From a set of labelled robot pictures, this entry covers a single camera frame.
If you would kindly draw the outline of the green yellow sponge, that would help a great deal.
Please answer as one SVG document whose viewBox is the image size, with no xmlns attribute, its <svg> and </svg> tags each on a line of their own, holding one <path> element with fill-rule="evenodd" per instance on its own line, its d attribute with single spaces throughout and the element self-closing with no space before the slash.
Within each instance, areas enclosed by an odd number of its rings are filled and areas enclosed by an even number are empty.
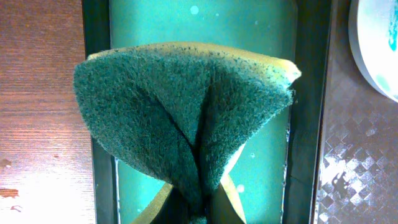
<svg viewBox="0 0 398 224">
<path fill-rule="evenodd" d="M 98 143 L 164 186 L 137 223 L 244 223 L 229 172 L 245 144 L 293 102 L 290 60 L 201 42 L 91 54 L 75 67 Z"/>
</svg>

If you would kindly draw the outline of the white plate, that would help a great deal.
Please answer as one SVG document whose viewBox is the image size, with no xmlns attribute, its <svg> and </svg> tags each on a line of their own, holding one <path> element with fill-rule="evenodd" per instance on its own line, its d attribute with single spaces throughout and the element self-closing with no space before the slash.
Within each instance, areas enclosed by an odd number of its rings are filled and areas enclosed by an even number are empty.
<svg viewBox="0 0 398 224">
<path fill-rule="evenodd" d="M 352 0 L 349 44 L 364 79 L 397 101 L 397 0 Z"/>
</svg>

